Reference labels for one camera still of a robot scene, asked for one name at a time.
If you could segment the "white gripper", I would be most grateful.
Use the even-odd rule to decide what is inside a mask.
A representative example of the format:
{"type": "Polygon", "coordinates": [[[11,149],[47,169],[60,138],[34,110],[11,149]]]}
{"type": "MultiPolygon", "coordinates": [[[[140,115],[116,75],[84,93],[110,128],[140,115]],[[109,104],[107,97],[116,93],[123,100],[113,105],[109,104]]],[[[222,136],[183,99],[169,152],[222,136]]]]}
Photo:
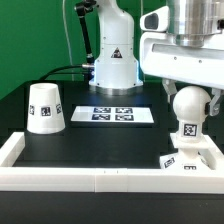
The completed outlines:
{"type": "Polygon", "coordinates": [[[163,78],[167,101],[177,93],[175,81],[211,87],[205,113],[217,116],[224,89],[224,5],[166,5],[143,15],[140,27],[140,67],[163,78]]]}

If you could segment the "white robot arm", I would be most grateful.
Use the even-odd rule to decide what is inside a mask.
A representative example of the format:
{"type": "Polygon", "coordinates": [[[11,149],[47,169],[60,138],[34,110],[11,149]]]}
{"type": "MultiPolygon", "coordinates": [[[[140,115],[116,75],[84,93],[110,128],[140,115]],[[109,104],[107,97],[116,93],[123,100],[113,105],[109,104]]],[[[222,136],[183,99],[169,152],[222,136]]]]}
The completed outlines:
{"type": "Polygon", "coordinates": [[[132,50],[133,22],[116,0],[98,0],[100,54],[90,86],[106,93],[141,84],[138,73],[159,77],[166,92],[177,81],[212,89],[209,113],[224,98],[224,0],[165,0],[140,17],[139,60],[132,50]]]}

